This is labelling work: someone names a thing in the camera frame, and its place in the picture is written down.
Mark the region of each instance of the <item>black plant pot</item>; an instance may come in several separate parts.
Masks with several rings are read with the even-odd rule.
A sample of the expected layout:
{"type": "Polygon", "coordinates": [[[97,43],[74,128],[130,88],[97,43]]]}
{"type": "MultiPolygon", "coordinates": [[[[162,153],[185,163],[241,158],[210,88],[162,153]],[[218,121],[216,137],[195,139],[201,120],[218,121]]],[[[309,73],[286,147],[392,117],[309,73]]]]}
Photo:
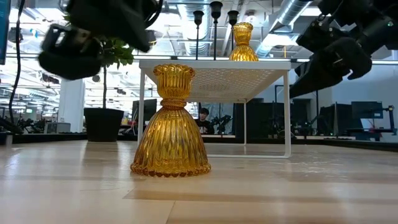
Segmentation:
{"type": "Polygon", "coordinates": [[[123,115],[121,110],[85,108],[87,139],[93,142],[117,141],[123,115]]]}

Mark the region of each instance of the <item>amber glass vase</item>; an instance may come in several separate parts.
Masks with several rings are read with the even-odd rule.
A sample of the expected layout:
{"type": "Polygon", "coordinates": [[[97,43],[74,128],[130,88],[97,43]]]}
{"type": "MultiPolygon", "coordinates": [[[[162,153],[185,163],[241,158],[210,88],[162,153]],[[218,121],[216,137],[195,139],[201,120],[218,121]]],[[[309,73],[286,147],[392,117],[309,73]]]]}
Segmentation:
{"type": "Polygon", "coordinates": [[[131,170],[140,175],[186,177],[206,174],[211,166],[199,128],[184,106],[195,71],[186,65],[154,69],[163,107],[149,121],[131,170]]]}
{"type": "Polygon", "coordinates": [[[253,25],[248,22],[241,22],[236,24],[233,29],[236,47],[229,59],[233,61],[257,62],[259,58],[249,46],[253,25]]]}

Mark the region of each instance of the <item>light wood tabletop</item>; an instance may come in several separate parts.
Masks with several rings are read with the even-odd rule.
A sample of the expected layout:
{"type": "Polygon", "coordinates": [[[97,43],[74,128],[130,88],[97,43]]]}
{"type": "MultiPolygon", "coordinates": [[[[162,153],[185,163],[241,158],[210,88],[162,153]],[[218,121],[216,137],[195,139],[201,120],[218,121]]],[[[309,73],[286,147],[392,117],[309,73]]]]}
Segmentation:
{"type": "MultiPolygon", "coordinates": [[[[136,142],[0,148],[0,223],[398,223],[398,154],[292,146],[283,159],[209,158],[186,178],[130,173],[136,142]]],[[[283,145],[206,146],[279,154],[283,145]]]]}

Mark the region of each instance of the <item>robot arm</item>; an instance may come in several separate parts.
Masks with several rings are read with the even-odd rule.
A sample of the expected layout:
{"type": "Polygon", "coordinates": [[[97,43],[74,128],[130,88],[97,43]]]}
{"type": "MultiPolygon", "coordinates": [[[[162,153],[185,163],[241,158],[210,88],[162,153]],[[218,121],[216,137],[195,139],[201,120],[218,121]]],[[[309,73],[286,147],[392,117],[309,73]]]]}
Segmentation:
{"type": "Polygon", "coordinates": [[[322,0],[318,8],[322,14],[297,39],[313,55],[295,69],[299,78],[290,97],[334,86],[346,75],[360,78],[371,70],[375,51],[384,45],[398,50],[397,0],[322,0]],[[349,31],[340,29],[352,24],[349,31]]]}
{"type": "Polygon", "coordinates": [[[94,36],[117,37],[147,52],[145,29],[158,18],[163,0],[70,0],[70,26],[52,24],[42,43],[40,66],[68,80],[96,75],[102,46],[94,36]]]}

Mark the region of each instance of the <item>black hair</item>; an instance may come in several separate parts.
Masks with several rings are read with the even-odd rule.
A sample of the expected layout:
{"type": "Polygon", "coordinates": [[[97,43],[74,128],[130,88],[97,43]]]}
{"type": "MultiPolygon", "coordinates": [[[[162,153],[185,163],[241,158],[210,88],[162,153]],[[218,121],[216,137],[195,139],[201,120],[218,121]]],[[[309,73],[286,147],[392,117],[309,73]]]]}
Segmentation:
{"type": "Polygon", "coordinates": [[[200,109],[200,113],[203,113],[203,114],[209,115],[209,110],[208,110],[208,109],[206,109],[206,108],[202,108],[202,109],[200,109]]]}

